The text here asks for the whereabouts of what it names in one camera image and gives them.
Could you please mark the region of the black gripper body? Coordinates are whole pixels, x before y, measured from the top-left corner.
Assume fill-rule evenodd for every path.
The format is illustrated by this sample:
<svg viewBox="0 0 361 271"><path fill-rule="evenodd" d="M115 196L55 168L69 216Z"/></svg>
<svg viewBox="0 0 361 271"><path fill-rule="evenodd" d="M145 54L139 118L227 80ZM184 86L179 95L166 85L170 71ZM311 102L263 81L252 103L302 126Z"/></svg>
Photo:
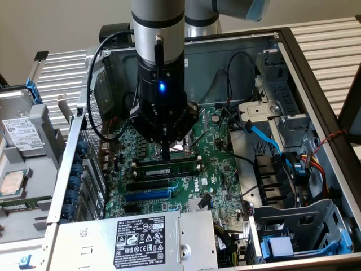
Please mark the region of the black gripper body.
<svg viewBox="0 0 361 271"><path fill-rule="evenodd" d="M184 90L184 55L175 61L157 67L138 57L140 79L139 106L143 111L156 110L164 126L166 141L167 122L172 111L182 112L187 104Z"/></svg>

